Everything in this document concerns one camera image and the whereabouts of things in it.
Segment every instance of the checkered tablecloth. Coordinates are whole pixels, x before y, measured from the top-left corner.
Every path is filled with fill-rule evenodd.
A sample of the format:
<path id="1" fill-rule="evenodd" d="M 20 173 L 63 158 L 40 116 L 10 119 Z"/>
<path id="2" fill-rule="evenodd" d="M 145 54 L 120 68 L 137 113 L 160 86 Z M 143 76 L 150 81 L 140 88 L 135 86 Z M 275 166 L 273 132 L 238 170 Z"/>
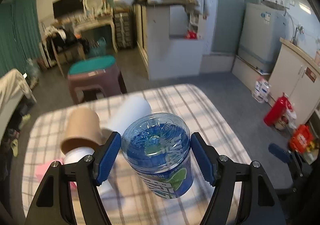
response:
<path id="1" fill-rule="evenodd" d="M 229 125 L 207 98 L 194 85 L 175 85 L 135 93 L 145 98 L 152 112 L 170 112 L 180 116 L 188 125 L 190 133 L 198 131 L 207 144 L 219 154 L 240 163 L 251 162 L 247 152 Z M 80 104 L 40 116 L 30 133 L 25 156 L 22 201 L 27 215 L 32 198 L 39 186 L 34 176 L 39 164 L 62 157 L 59 141 L 63 136 L 69 114 L 76 107 L 89 107 L 97 112 L 103 128 L 125 95 Z M 153 194 L 142 179 L 118 154 L 109 175 L 113 191 L 103 200 L 112 224 L 194 224 L 198 225 L 204 215 L 214 188 L 204 180 L 196 160 L 191 154 L 194 181 L 191 188 L 177 199 L 164 199 Z M 236 183 L 234 202 L 240 197 L 241 185 Z M 85 224 L 77 191 L 72 192 L 73 205 L 78 224 Z"/>

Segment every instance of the plastic stool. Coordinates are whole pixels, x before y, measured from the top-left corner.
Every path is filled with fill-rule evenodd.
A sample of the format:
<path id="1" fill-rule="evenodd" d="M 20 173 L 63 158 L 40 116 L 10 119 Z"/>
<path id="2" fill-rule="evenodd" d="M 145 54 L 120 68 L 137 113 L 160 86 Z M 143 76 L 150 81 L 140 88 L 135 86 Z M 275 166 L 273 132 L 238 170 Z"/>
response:
<path id="1" fill-rule="evenodd" d="M 69 91 L 79 104 L 77 91 L 99 89 L 104 97 L 127 93 L 121 72 L 113 56 L 100 56 L 73 64 L 68 72 Z"/>

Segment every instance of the cabinet door handle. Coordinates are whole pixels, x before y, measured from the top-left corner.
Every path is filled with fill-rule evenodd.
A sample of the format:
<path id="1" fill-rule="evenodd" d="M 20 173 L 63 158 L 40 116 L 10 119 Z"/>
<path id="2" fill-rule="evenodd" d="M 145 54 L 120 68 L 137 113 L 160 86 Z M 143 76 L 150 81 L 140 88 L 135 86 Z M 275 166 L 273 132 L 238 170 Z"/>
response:
<path id="1" fill-rule="evenodd" d="M 306 70 L 307 70 L 307 68 L 303 69 L 303 72 L 302 72 L 302 76 L 301 76 L 301 78 L 303 78 L 303 77 L 304 77 L 304 74 L 306 73 Z"/>
<path id="2" fill-rule="evenodd" d="M 298 72 L 298 75 L 301 74 L 301 69 L 302 69 L 302 67 L 303 67 L 303 65 L 300 67 L 299 72 Z"/>

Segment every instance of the round mirror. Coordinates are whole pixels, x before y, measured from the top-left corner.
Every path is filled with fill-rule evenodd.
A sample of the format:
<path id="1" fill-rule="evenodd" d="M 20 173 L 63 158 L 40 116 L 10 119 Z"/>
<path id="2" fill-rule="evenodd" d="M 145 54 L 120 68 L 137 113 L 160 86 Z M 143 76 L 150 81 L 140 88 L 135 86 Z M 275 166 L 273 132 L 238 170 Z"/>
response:
<path id="1" fill-rule="evenodd" d="M 85 0 L 85 7 L 88 11 L 95 11 L 97 13 L 103 6 L 103 0 Z"/>

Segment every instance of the cabinet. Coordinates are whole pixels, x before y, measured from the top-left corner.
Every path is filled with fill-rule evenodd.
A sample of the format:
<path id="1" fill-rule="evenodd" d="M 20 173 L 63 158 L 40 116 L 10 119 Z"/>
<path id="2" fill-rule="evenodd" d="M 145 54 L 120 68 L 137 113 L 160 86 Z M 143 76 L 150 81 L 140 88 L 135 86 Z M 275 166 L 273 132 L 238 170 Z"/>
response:
<path id="1" fill-rule="evenodd" d="M 315 80 L 309 77 L 310 72 Z M 283 92 L 289 96 L 289 101 L 294 104 L 297 113 L 296 125 L 306 123 L 320 101 L 320 69 L 282 44 L 269 83 L 270 96 L 274 100 L 277 100 Z"/>

